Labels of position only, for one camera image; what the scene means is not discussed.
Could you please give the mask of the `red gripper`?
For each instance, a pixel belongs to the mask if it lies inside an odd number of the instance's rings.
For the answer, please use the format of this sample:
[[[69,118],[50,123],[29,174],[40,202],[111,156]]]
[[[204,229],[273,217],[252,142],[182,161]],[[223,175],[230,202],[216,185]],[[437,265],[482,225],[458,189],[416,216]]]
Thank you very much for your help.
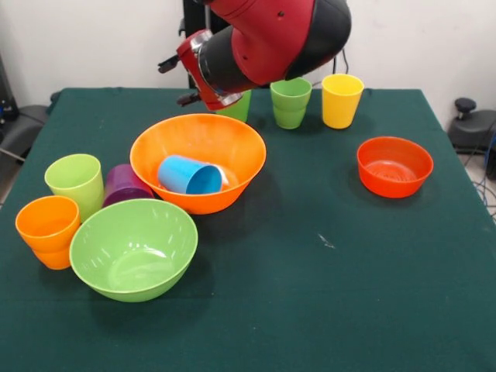
[[[177,54],[160,62],[157,70],[160,74],[166,74],[173,70],[179,61],[183,64],[190,78],[195,83],[197,91],[181,95],[177,103],[181,107],[203,101],[211,111],[222,110],[233,103],[233,95],[217,92],[206,80],[200,65],[201,52],[206,48],[208,41],[213,37],[209,29],[197,31],[189,36],[177,48]]]

